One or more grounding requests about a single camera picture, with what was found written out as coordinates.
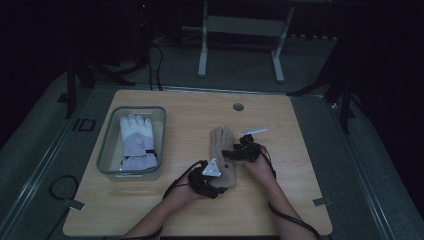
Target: finger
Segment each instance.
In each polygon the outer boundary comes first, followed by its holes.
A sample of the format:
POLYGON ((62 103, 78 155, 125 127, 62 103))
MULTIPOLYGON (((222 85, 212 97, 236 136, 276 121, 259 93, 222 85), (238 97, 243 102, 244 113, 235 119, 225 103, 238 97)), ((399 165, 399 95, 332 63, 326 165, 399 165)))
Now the finger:
POLYGON ((233 132, 228 128, 224 128, 224 144, 222 146, 222 149, 224 150, 233 150, 233 132))
POLYGON ((216 131, 216 129, 212 129, 212 131, 210 132, 210 137, 211 137, 211 145, 210 145, 210 148, 209 148, 209 150, 210 150, 210 157, 211 157, 211 159, 212 158, 214 158, 214 157, 216 157, 216 147, 215 147, 215 145, 216 145, 216 137, 215 137, 215 131, 216 131))
POLYGON ((219 127, 215 129, 215 147, 216 148, 221 148, 221 141, 222 141, 222 128, 219 127))
POLYGON ((137 127, 137 120, 135 119, 135 115, 132 113, 128 115, 128 125, 130 126, 130 128, 137 127))
POLYGON ((140 128, 146 128, 146 124, 144 123, 144 117, 141 114, 137 114, 137 125, 140 128))
POLYGON ((146 120, 144 121, 144 123, 145 123, 145 127, 148 130, 153 131, 152 120, 150 118, 146 118, 146 120))
POLYGON ((121 117, 119 120, 119 124, 121 125, 121 129, 128 128, 128 118, 127 117, 121 117))

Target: hand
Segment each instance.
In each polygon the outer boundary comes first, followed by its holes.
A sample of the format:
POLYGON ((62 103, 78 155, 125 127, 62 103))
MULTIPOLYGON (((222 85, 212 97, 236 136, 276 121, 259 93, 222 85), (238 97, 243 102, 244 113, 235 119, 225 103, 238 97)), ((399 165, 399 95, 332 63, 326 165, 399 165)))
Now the hand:
POLYGON ((266 148, 261 146, 262 153, 259 154, 255 162, 240 161, 241 165, 252 174, 252 176, 261 183, 263 186, 268 186, 271 183, 276 182, 272 169, 268 162, 268 159, 264 157, 266 154, 266 148))

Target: wire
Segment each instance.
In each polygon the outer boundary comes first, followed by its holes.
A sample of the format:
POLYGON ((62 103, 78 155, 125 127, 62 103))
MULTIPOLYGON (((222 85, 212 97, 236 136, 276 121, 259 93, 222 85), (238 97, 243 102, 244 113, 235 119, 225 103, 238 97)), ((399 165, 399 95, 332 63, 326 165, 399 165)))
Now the wire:
POLYGON ((294 224, 297 224, 297 225, 299 225, 299 226, 301 226, 301 227, 304 227, 304 228, 306 228, 306 229, 308 229, 309 231, 311 231, 313 234, 314 234, 314 236, 316 237, 316 239, 317 240, 320 240, 321 239, 321 235, 319 235, 319 233, 317 232, 317 230, 315 230, 315 228, 313 228, 311 225, 309 225, 309 224, 307 224, 307 223, 305 223, 304 221, 302 221, 302 220, 299 220, 299 219, 297 219, 297 218, 294 218, 294 217, 292 217, 292 216, 289 216, 289 215, 286 215, 286 214, 283 214, 283 213, 280 213, 279 211, 277 211, 272 205, 271 205, 271 203, 270 202, 268 202, 268 207, 269 207, 269 209, 271 210, 271 212, 273 212, 275 215, 277 215, 278 217, 280 217, 280 218, 283 218, 283 219, 286 219, 287 221, 290 221, 290 222, 292 222, 292 223, 294 223, 294 224))
MULTIPOLYGON (((52 196, 54 199, 57 199, 57 200, 67 200, 67 199, 70 199, 70 200, 73 200, 74 199, 74 197, 75 197, 75 195, 77 194, 77 190, 78 190, 78 187, 79 187, 79 183, 78 183, 78 180, 74 177, 74 176, 72 176, 72 175, 64 175, 64 176, 61 176, 61 177, 59 177, 59 178, 56 178, 51 184, 50 184, 50 186, 49 186, 49 193, 50 193, 50 196, 52 196), (54 187, 56 186, 56 184, 60 181, 60 180, 63 180, 63 179, 65 179, 65 178, 70 178, 72 181, 73 181, 73 183, 75 184, 75 190, 74 190, 74 192, 72 193, 72 195, 71 195, 71 197, 63 197, 63 196, 59 196, 59 195, 57 195, 53 190, 54 190, 54 187)), ((50 239, 51 238, 51 236, 53 235, 53 233, 54 233, 54 231, 56 230, 56 228, 59 226, 59 224, 62 222, 62 220, 65 218, 65 216, 66 216, 66 214, 69 212, 69 208, 67 208, 63 213, 62 213, 62 216, 59 218, 59 220, 56 222, 56 224, 54 225, 54 227, 53 227, 53 229, 50 231, 50 233, 49 233, 49 235, 47 235, 47 238, 46 238, 46 240, 48 240, 48 239, 50 239)))
POLYGON ((162 65, 162 60, 163 60, 163 52, 162 52, 162 50, 159 47, 157 47, 154 44, 152 44, 151 47, 159 51, 159 53, 160 53, 160 59, 159 59, 159 63, 158 63, 158 66, 157 66, 156 70, 153 70, 153 68, 152 68, 152 62, 151 62, 150 58, 149 58, 149 60, 147 62, 147 65, 149 67, 149 85, 150 85, 150 90, 153 91, 153 82, 152 81, 153 81, 153 77, 155 77, 156 78, 156 84, 157 84, 157 87, 158 87, 159 91, 163 91, 162 84, 160 82, 160 77, 159 77, 160 67, 162 65))
POLYGON ((259 154, 262 155, 265 158, 265 160, 267 160, 267 163, 268 163, 269 167, 271 168, 272 175, 274 175, 274 178, 277 178, 277 172, 275 171, 274 167, 272 166, 271 155, 269 154, 269 152, 265 148, 265 146, 263 146, 259 143, 254 143, 252 141, 247 141, 247 143, 252 145, 252 147, 255 148, 255 150, 257 152, 259 152, 259 154))
POLYGON ((184 177, 184 175, 186 175, 188 172, 190 172, 191 169, 193 169, 197 164, 201 164, 201 161, 197 161, 197 162, 193 163, 193 165, 191 165, 183 174, 181 174, 181 176, 179 178, 177 178, 173 183, 171 183, 171 185, 168 187, 168 189, 166 189, 165 193, 163 194, 163 198, 165 198, 166 196, 168 196, 168 194, 175 187, 182 186, 182 185, 177 185, 177 183, 184 177))

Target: wooden table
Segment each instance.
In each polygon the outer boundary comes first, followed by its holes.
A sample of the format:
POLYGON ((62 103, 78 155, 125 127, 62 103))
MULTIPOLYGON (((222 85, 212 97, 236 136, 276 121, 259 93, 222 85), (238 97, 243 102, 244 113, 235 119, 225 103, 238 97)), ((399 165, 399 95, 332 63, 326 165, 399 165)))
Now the wooden table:
MULTIPOLYGON (((228 126, 238 143, 239 131, 267 127, 254 134, 267 146, 277 180, 303 220, 321 235, 332 225, 322 198, 290 99, 282 95, 210 92, 120 90, 93 149, 75 199, 86 204, 71 209, 63 231, 69 236, 122 235, 161 201, 168 186, 190 165, 209 159, 210 131, 228 126), (242 103, 243 111, 235 111, 242 103), (96 161, 113 109, 120 106, 162 106, 167 113, 161 176, 154 181, 114 182, 100 173, 96 161)), ((162 236, 277 235, 273 214, 261 188, 242 167, 237 187, 218 198, 193 202, 173 215, 162 236)))

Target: metal stand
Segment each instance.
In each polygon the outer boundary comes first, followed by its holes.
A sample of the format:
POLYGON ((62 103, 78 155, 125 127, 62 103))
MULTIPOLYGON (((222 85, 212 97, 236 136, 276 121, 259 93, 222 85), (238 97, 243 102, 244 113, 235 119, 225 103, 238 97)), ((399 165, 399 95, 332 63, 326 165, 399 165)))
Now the metal stand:
POLYGON ((249 34, 259 36, 279 37, 278 46, 271 51, 274 65, 275 78, 277 82, 284 82, 283 70, 280 63, 280 54, 284 40, 287 37, 287 30, 293 16, 294 7, 290 7, 285 21, 234 18, 208 15, 208 1, 203 1, 203 33, 202 49, 200 52, 198 76, 206 76, 206 65, 208 59, 208 32, 222 32, 234 34, 249 34))

